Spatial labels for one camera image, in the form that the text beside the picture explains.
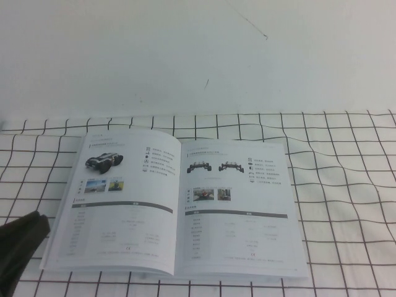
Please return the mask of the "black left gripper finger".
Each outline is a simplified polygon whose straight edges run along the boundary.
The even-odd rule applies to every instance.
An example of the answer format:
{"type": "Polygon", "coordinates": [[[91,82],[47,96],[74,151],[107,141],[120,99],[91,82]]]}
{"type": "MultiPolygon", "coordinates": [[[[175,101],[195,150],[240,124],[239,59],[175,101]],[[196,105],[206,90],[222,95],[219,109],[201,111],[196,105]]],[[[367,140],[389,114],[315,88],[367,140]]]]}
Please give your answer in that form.
{"type": "Polygon", "coordinates": [[[1,226],[1,258],[25,257],[37,247],[40,214],[31,212],[1,226]]]}
{"type": "Polygon", "coordinates": [[[47,216],[31,212],[1,226],[1,296],[12,296],[27,264],[50,232],[47,216]]]}

